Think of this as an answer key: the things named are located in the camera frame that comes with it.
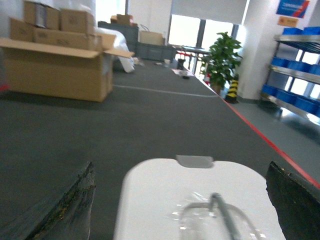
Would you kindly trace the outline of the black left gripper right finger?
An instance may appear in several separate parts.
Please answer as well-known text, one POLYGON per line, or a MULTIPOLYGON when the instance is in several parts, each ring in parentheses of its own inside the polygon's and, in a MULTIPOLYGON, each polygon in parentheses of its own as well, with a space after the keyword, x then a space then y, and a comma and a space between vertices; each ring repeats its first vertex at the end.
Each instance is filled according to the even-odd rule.
POLYGON ((287 240, 320 238, 320 189, 271 161, 265 176, 268 197, 287 240))

